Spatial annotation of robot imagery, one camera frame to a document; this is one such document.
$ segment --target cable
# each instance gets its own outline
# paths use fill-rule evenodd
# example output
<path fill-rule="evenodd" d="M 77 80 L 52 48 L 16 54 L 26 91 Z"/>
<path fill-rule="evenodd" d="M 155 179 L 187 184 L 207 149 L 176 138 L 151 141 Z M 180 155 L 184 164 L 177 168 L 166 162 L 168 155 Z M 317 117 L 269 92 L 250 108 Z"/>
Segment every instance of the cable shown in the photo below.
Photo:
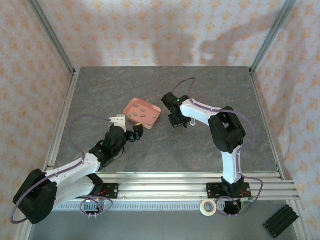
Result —
<path fill-rule="evenodd" d="M 49 176 L 46 176 L 44 179 L 38 181 L 35 185 L 33 185 L 32 187 L 30 187 L 19 199 L 18 201 L 16 202 L 16 204 L 14 205 L 11 213 L 10 213 L 10 216 L 9 216 L 9 220 L 12 224 L 21 224 L 23 222 L 25 222 L 27 220 L 27 218 L 24 218 L 22 220 L 18 220 L 18 221 L 15 221 L 14 220 L 14 215 L 15 215 L 15 212 L 16 210 L 18 209 L 19 205 L 21 204 L 21 202 L 26 198 L 26 196 L 31 193 L 36 187 L 38 187 L 40 184 L 42 184 L 43 182 L 45 182 L 46 180 L 49 180 L 50 178 L 53 178 L 53 177 L 56 177 L 60 174 L 63 174 L 63 173 L 66 173 L 70 170 L 73 170 L 75 169 L 76 167 L 78 167 L 79 165 L 81 165 L 83 163 L 83 161 L 85 160 L 86 158 L 86 155 L 85 155 L 85 152 L 74 142 L 73 138 L 72 138 L 72 126 L 73 124 L 80 118 L 84 118 L 84 117 L 91 117 L 91 118 L 96 118 L 96 119 L 101 119 L 101 120 L 105 120 L 105 121 L 110 121 L 110 119 L 108 118 L 103 118 L 103 117 L 100 117 L 100 116 L 94 116 L 94 115 L 81 115 L 81 116 L 78 116 L 75 120 L 73 120 L 73 122 L 71 123 L 70 125 L 70 128 L 69 128 L 69 138 L 70 138 L 70 141 L 72 142 L 73 146 L 78 149 L 81 153 L 82 153 L 82 158 L 81 160 L 71 166 L 71 167 L 68 167 L 67 169 L 64 169 L 64 170 L 61 170 L 61 171 L 58 171 L 57 173 L 53 173 Z"/>
<path fill-rule="evenodd" d="M 243 114 L 240 113 L 240 112 L 233 111 L 233 110 L 227 110 L 227 109 L 217 110 L 217 109 L 214 109 L 214 108 L 209 108 L 209 107 L 202 106 L 202 105 L 197 104 L 196 102 L 194 102 L 194 99 L 193 99 L 192 96 L 191 96 L 191 89 L 192 89 L 194 83 L 196 82 L 196 78 L 195 78 L 195 77 L 191 77 L 191 78 L 188 78 L 188 79 L 185 79 L 185 80 L 181 81 L 180 83 L 178 83 L 178 84 L 175 86 L 175 88 L 174 88 L 173 90 L 176 90 L 177 87 L 179 87 L 182 83 L 184 83 L 184 82 L 186 82 L 186 81 L 188 81 L 188 80 L 192 80 L 192 79 L 193 79 L 193 81 L 192 81 L 192 83 L 191 83 L 191 85 L 190 85 L 190 87 L 189 87 L 188 95 L 189 95 L 189 99 L 190 99 L 191 103 L 192 103 L 194 106 L 196 106 L 196 107 L 198 107 L 198 108 L 201 108 L 201 109 L 203 109 L 203 110 L 206 110 L 206 111 L 210 111 L 210 112 L 220 112 L 220 113 L 232 113 L 232 114 L 236 114 L 237 116 L 242 117 L 242 118 L 249 124 L 249 126 L 250 126 L 251 129 L 252 129 L 253 138 L 251 139 L 251 141 L 249 141 L 247 144 L 244 144 L 243 146 L 241 146 L 241 147 L 236 151 L 236 156 L 235 156 L 236 171 L 237 171 L 237 172 L 240 174 L 240 176 L 242 176 L 243 178 L 252 179 L 252 180 L 256 180 L 256 181 L 260 182 L 260 183 L 261 183 L 261 186 L 260 186 L 259 192 L 258 192 L 258 194 L 256 195 L 256 198 L 254 199 L 254 201 L 253 201 L 253 203 L 251 204 L 251 206 L 250 206 L 245 212 L 243 212 L 243 213 L 238 213 L 238 214 L 235 214 L 235 215 L 231 215 L 231 214 L 228 215 L 228 214 L 222 213 L 222 212 L 220 212 L 219 210 L 217 210 L 218 214 L 224 215 L 224 216 L 229 216 L 229 217 L 231 217 L 231 216 L 236 217 L 236 216 L 238 216 L 238 215 L 243 215 L 244 213 L 246 213 L 247 211 L 249 211 L 249 210 L 253 207 L 254 204 L 256 204 L 256 202 L 258 201 L 258 198 L 259 198 L 259 196 L 260 196 L 260 194 L 261 194 L 261 192 L 262 192 L 263 186 L 264 186 L 264 182 L 263 182 L 261 179 L 259 179 L 259 178 L 257 178 L 257 177 L 245 176 L 245 175 L 243 175 L 243 174 L 241 173 L 241 171 L 240 171 L 240 159 L 239 159 L 239 158 L 240 158 L 241 151 L 242 151 L 243 149 L 249 147 L 251 144 L 253 144 L 253 143 L 256 141 L 256 130 L 255 130 L 255 127 L 254 127 L 254 125 L 251 123 L 251 121 L 250 121 L 245 115 L 243 115 Z M 229 199 L 232 199 L 234 203 L 238 204 L 237 201 L 236 201 L 234 198 L 229 197 L 229 196 L 221 196 L 221 197 L 219 197 L 215 202 L 218 203 L 218 201 L 219 201 L 220 199 L 226 198 L 226 197 L 229 198 Z"/>
<path fill-rule="evenodd" d="M 85 215 L 85 216 L 88 216 L 89 218 L 92 216 L 91 213 L 86 213 L 84 210 L 83 210 L 83 205 L 85 204 L 85 202 L 87 200 L 89 201 L 92 201 L 94 202 L 98 208 L 100 208 L 102 211 L 101 212 L 98 212 L 98 213 L 95 213 L 94 216 L 97 217 L 101 214 L 104 214 L 105 212 L 109 211 L 110 208 L 112 208 L 112 206 L 114 205 L 114 202 L 110 199 L 110 198 L 107 198 L 107 197 L 104 197 L 104 196 L 91 196 L 91 195 L 87 195 L 87 196 L 81 196 L 81 198 L 85 198 L 84 201 L 80 204 L 80 212 Z M 111 205 L 104 210 L 103 206 L 102 205 L 99 205 L 99 203 L 95 200 L 95 199 L 103 199 L 103 200 L 107 200 L 111 203 Z"/>

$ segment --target roll of tape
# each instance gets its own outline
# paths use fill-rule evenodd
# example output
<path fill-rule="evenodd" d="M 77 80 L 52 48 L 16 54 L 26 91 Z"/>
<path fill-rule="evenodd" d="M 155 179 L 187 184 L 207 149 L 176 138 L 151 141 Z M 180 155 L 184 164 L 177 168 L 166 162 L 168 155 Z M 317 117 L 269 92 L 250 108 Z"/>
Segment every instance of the roll of tape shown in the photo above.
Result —
<path fill-rule="evenodd" d="M 213 205 L 213 210 L 212 211 L 207 211 L 205 210 L 205 204 L 206 203 L 211 203 Z M 205 199 L 201 202 L 200 204 L 200 212 L 207 216 L 207 217 L 210 217 L 210 216 L 213 216 L 216 212 L 217 212 L 217 204 L 216 202 L 213 200 L 213 199 Z"/>

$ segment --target purple cable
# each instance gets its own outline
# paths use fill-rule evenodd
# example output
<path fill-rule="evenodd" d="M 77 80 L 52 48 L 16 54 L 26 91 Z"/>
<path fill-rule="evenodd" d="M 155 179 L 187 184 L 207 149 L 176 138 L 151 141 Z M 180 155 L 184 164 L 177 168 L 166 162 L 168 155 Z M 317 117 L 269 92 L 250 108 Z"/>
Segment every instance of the purple cable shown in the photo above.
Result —
<path fill-rule="evenodd" d="M 253 132 L 253 138 L 252 138 L 252 140 L 249 141 L 247 144 L 244 144 L 243 146 L 241 146 L 241 147 L 236 151 L 236 156 L 235 156 L 236 171 L 237 171 L 237 172 L 240 174 L 240 176 L 242 176 L 243 178 L 252 179 L 252 180 L 256 180 L 256 181 L 260 182 L 260 183 L 261 183 L 261 186 L 260 186 L 259 192 L 258 192 L 258 194 L 256 195 L 256 198 L 254 199 L 252 205 L 251 205 L 245 212 L 243 212 L 243 213 L 238 213 L 238 214 L 235 214 L 235 215 L 231 215 L 231 214 L 222 213 L 222 212 L 220 212 L 219 210 L 217 210 L 218 214 L 223 215 L 223 216 L 236 217 L 236 216 L 238 216 L 238 215 L 243 215 L 244 213 L 246 213 L 247 211 L 249 211 L 249 210 L 253 207 L 254 204 L 256 204 L 256 202 L 258 201 L 258 198 L 259 198 L 259 196 L 260 196 L 260 194 L 261 194 L 261 192 L 262 192 L 262 189 L 263 189 L 263 187 L 264 187 L 264 182 L 263 182 L 261 179 L 259 179 L 259 178 L 257 178 L 257 177 L 245 176 L 245 175 L 243 175 L 243 174 L 240 172 L 240 160 L 239 160 L 239 155 L 240 155 L 240 153 L 241 153 L 241 151 L 242 151 L 243 149 L 249 147 L 249 146 L 250 146 L 251 144 L 253 144 L 254 141 L 256 140 L 256 130 L 255 130 L 255 127 L 254 127 L 254 125 L 251 123 L 251 121 L 249 120 L 249 118 L 247 118 L 245 115 L 243 115 L 243 114 L 240 113 L 240 112 L 233 111 L 233 110 L 227 110 L 227 109 L 217 110 L 217 109 L 213 109 L 213 108 L 209 108 L 209 107 L 202 106 L 202 105 L 197 104 L 196 102 L 194 102 L 194 99 L 193 99 L 192 96 L 191 96 L 191 89 L 192 89 L 194 83 L 196 82 L 196 78 L 195 78 L 195 77 L 191 77 L 191 78 L 188 78 L 188 79 L 185 79 L 185 80 L 181 81 L 180 83 L 178 83 L 177 86 L 175 86 L 175 88 L 174 88 L 173 90 L 176 90 L 177 87 L 180 86 L 182 83 L 184 83 L 184 82 L 186 82 L 186 81 L 188 81 L 188 80 L 192 80 L 192 79 L 193 79 L 193 81 L 192 81 L 192 83 L 191 83 L 191 85 L 190 85 L 190 87 L 189 87 L 188 95 L 189 95 L 189 99 L 190 99 L 190 101 L 191 101 L 191 103 L 192 103 L 193 105 L 195 105 L 196 107 L 201 108 L 201 109 L 203 109 L 203 110 L 210 111 L 210 112 L 220 112 L 220 113 L 232 113 L 232 114 L 236 114 L 237 116 L 242 117 L 242 118 L 250 125 L 250 127 L 251 127 L 251 129 L 252 129 L 252 132 Z M 220 199 L 223 199 L 223 198 L 232 199 L 233 202 L 236 203 L 237 206 L 238 206 L 237 201 L 236 201 L 233 197 L 230 197 L 230 196 L 221 196 L 221 197 L 219 197 L 219 198 L 215 201 L 215 203 L 217 204 L 218 201 L 219 201 Z"/>
<path fill-rule="evenodd" d="M 103 117 L 100 117 L 100 116 L 94 116 L 94 115 L 81 115 L 81 116 L 78 116 L 75 120 L 73 120 L 73 122 L 71 123 L 70 125 L 70 128 L 69 128 L 69 137 L 70 137 L 70 141 L 72 142 L 73 146 L 78 149 L 81 153 L 82 153 L 82 159 L 75 165 L 71 166 L 71 167 L 68 167 L 67 169 L 65 170 L 61 170 L 61 171 L 58 171 L 57 173 L 54 173 L 54 174 L 51 174 L 49 176 L 46 176 L 44 179 L 40 180 L 39 182 L 37 182 L 35 185 L 33 185 L 32 187 L 30 187 L 20 198 L 19 200 L 16 202 L 16 204 L 14 205 L 11 213 L 10 213 L 10 222 L 12 224 L 21 224 L 23 222 L 25 222 L 27 220 L 27 218 L 24 218 L 22 220 L 18 220 L 18 221 L 15 221 L 14 220 L 14 215 L 15 215 L 15 212 L 16 210 L 18 209 L 19 205 L 21 204 L 21 202 L 26 198 L 26 196 L 31 193 L 36 187 L 38 187 L 40 184 L 42 184 L 43 182 L 45 182 L 46 180 L 50 179 L 50 178 L 53 178 L 55 176 L 58 176 L 60 174 L 63 174 L 63 173 L 66 173 L 70 170 L 73 170 L 75 169 L 76 167 L 78 167 L 79 165 L 81 165 L 83 163 L 83 161 L 85 160 L 85 152 L 74 142 L 73 138 L 72 138 L 72 126 L 73 124 L 80 118 L 84 118 L 84 117 L 91 117 L 91 118 L 95 118 L 95 119 L 101 119 L 101 120 L 105 120 L 105 121 L 110 121 L 110 119 L 108 118 L 103 118 Z"/>
<path fill-rule="evenodd" d="M 92 214 L 91 213 L 86 213 L 84 210 L 83 210 L 83 205 L 85 204 L 85 202 L 87 200 L 89 201 L 93 201 L 97 206 L 98 208 L 101 208 L 102 211 L 99 212 L 99 213 L 95 213 L 94 216 L 97 217 L 101 214 L 104 214 L 105 212 L 107 212 L 110 208 L 112 208 L 112 206 L 114 205 L 114 202 L 110 199 L 110 198 L 107 198 L 107 197 L 104 197 L 104 196 L 91 196 L 91 195 L 88 195 L 88 196 L 82 196 L 81 198 L 85 198 L 85 200 L 80 204 L 80 212 L 85 215 L 85 216 L 88 216 L 88 217 L 91 217 Z M 103 206 L 102 205 L 99 205 L 99 203 L 95 200 L 95 199 L 103 199 L 103 200 L 107 200 L 111 203 L 111 205 L 107 208 L 107 209 L 103 209 Z"/>

